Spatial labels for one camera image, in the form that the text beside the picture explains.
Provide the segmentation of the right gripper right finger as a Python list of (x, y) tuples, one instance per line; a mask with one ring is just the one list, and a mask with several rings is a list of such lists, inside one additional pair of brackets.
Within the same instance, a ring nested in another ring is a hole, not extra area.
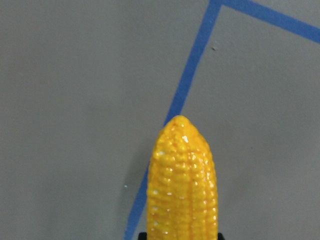
[(217, 234), (217, 239), (218, 239), (218, 240), (224, 240), (223, 234), (219, 232), (219, 233)]

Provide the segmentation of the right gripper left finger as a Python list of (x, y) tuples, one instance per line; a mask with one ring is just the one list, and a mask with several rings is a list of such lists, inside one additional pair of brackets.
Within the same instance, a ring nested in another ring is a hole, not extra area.
[(137, 238), (138, 240), (147, 240), (148, 239), (148, 235), (147, 235), (147, 233), (146, 232), (140, 232), (139, 234), (138, 234), (138, 238)]

